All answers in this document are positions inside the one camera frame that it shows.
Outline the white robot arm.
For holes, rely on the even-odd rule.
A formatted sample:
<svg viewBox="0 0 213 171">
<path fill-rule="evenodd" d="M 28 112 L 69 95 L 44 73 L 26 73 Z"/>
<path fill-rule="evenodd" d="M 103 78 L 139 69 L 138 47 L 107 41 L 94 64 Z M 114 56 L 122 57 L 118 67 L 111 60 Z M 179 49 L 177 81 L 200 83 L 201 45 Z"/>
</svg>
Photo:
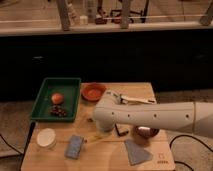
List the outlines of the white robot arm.
<svg viewBox="0 0 213 171">
<path fill-rule="evenodd" d="M 193 133 L 213 138 L 213 103 L 180 102 L 123 104 L 124 95 L 107 90 L 94 108 L 93 119 L 102 132 L 115 124 Z"/>
</svg>

